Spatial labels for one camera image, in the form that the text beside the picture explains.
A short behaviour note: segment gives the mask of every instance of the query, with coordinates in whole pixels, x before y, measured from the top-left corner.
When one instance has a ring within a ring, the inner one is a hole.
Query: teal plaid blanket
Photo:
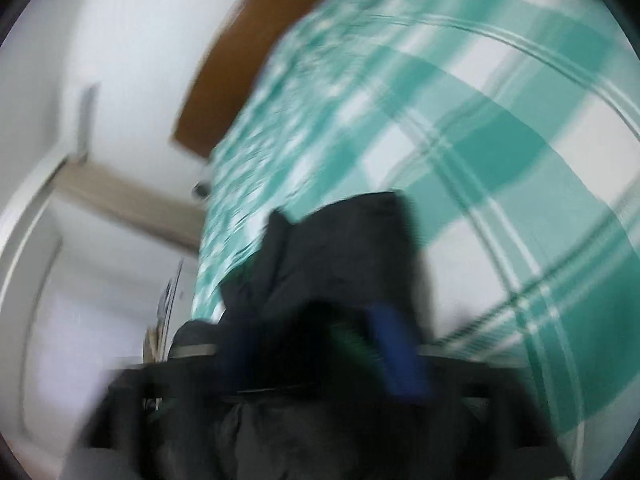
[[[640,416],[639,104],[596,0],[327,0],[212,153],[193,316],[220,317],[274,208],[399,190],[434,344],[517,363],[599,478]]]

